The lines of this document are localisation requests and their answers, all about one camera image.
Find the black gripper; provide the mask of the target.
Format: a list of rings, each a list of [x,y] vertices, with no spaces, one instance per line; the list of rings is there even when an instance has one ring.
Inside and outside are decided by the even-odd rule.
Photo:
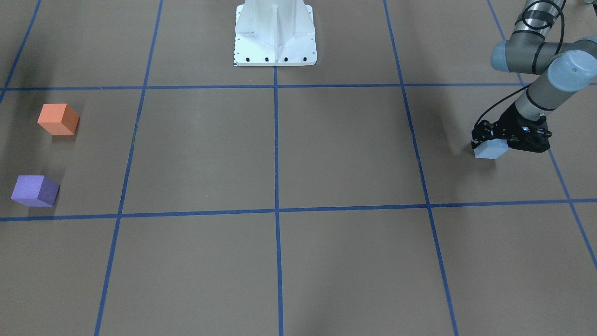
[[[511,149],[543,153],[551,147],[549,138],[552,132],[548,129],[546,115],[540,114],[539,119],[530,120],[520,115],[515,105],[511,105],[495,124],[487,120],[476,123],[471,136],[472,149],[496,137],[505,140]]]

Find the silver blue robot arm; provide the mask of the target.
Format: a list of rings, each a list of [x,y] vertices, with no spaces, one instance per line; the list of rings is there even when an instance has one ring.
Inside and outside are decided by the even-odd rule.
[[[596,78],[596,37],[565,43],[564,7],[563,0],[527,0],[509,40],[494,47],[495,70],[537,79],[514,92],[517,99],[497,121],[480,116],[475,122],[471,147],[476,158],[495,160],[509,149],[548,151],[548,115]]]

